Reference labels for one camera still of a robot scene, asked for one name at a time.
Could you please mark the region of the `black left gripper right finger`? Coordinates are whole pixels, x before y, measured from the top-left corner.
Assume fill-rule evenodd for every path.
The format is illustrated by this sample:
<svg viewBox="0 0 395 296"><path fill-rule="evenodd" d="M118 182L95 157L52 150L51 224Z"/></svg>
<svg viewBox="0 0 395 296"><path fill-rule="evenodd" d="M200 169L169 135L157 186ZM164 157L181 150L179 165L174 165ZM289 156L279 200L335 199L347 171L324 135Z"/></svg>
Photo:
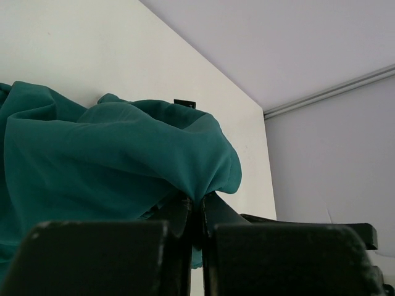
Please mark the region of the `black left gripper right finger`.
<svg viewBox="0 0 395 296"><path fill-rule="evenodd" d="M201 202L206 295L384 295L368 223L275 221L239 214L216 193Z"/></svg>

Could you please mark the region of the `teal green shorts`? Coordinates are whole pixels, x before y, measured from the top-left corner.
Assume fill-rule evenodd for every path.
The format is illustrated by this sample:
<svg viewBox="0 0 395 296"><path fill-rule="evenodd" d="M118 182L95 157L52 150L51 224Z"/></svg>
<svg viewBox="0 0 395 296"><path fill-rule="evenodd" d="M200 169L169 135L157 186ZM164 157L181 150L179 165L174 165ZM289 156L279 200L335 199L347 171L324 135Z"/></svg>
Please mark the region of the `teal green shorts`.
<svg viewBox="0 0 395 296"><path fill-rule="evenodd" d="M41 85L1 85L1 274L36 224L136 220L177 192L235 193L238 155L209 113L114 94L86 108Z"/></svg>

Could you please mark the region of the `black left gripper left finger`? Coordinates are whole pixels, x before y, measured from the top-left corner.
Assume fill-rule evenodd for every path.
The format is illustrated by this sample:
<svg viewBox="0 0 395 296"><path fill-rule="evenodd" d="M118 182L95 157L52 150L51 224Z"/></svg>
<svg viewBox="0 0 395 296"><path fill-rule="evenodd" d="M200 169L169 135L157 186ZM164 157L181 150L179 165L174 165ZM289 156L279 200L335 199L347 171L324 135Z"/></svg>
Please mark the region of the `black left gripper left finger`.
<svg viewBox="0 0 395 296"><path fill-rule="evenodd" d="M146 220L46 221L22 241L2 295L189 295L193 202Z"/></svg>

